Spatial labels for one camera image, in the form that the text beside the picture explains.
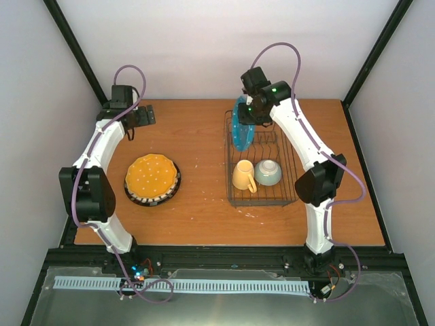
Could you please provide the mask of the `teal dotted plate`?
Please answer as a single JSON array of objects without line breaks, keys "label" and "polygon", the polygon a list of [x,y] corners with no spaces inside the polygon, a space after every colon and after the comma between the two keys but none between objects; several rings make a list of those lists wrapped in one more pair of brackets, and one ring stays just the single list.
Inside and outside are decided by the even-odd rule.
[{"label": "teal dotted plate", "polygon": [[241,95],[235,102],[232,110],[231,133],[232,141],[237,151],[245,151],[251,145],[255,136],[255,125],[242,125],[239,123],[239,104],[245,104],[247,97]]}]

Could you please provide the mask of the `dark wire dish rack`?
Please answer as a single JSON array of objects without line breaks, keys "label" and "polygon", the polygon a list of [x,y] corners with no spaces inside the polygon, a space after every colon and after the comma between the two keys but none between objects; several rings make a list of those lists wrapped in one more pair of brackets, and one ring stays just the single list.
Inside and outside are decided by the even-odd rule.
[{"label": "dark wire dish rack", "polygon": [[[295,151],[283,131],[273,124],[259,126],[254,139],[245,151],[237,151],[232,137],[232,111],[225,112],[224,158],[226,170],[226,194],[232,206],[286,206],[298,200],[294,189],[298,163]],[[281,167],[280,181],[272,186],[258,184],[258,191],[240,190],[232,184],[232,173],[240,160],[249,160],[256,165],[262,160],[273,160]]]}]

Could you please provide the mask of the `orange dotted plate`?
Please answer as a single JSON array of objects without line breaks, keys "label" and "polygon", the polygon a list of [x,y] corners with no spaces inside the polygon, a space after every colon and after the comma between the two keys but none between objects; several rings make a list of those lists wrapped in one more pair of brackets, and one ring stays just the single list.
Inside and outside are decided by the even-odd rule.
[{"label": "orange dotted plate", "polygon": [[126,188],[130,195],[154,200],[167,196],[178,181],[172,160],[157,153],[137,158],[126,172]]}]

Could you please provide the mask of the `pale green ceramic bowl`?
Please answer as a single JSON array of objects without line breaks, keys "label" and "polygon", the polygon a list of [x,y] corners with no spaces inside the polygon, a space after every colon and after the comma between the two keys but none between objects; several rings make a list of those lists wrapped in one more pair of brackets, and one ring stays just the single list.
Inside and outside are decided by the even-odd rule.
[{"label": "pale green ceramic bowl", "polygon": [[261,160],[254,169],[254,179],[260,185],[274,186],[280,182],[282,171],[280,165],[274,160]]}]

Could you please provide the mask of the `yellow ceramic mug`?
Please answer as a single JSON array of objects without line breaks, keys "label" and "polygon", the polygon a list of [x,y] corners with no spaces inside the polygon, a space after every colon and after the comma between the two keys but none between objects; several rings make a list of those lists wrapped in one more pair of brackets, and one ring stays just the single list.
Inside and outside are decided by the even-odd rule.
[{"label": "yellow ceramic mug", "polygon": [[249,190],[251,193],[257,192],[254,165],[249,160],[237,162],[232,173],[232,184],[239,190]]}]

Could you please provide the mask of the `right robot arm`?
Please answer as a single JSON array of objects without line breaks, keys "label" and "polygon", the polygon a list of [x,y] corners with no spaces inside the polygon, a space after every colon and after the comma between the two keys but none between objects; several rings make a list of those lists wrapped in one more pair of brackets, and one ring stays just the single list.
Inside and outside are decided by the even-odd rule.
[{"label": "right robot arm", "polygon": [[238,106],[239,122],[278,125],[302,163],[304,173],[294,188],[307,212],[304,265],[309,273],[318,274],[334,259],[332,204],[343,179],[346,158],[334,154],[320,139],[287,82],[271,83],[260,67],[247,70],[241,81],[247,99]]}]

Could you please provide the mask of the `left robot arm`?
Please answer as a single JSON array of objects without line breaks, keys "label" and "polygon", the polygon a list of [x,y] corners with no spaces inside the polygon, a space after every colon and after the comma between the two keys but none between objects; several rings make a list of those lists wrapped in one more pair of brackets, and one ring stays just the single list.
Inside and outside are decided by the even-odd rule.
[{"label": "left robot arm", "polygon": [[68,215],[79,228],[90,228],[107,251],[118,253],[117,264],[126,273],[138,271],[140,254],[131,250],[134,237],[115,214],[116,196],[107,178],[107,169],[119,142],[134,139],[135,129],[155,124],[152,106],[140,106],[136,88],[113,85],[111,100],[96,118],[93,135],[83,154],[71,167],[61,168],[58,178]]}]

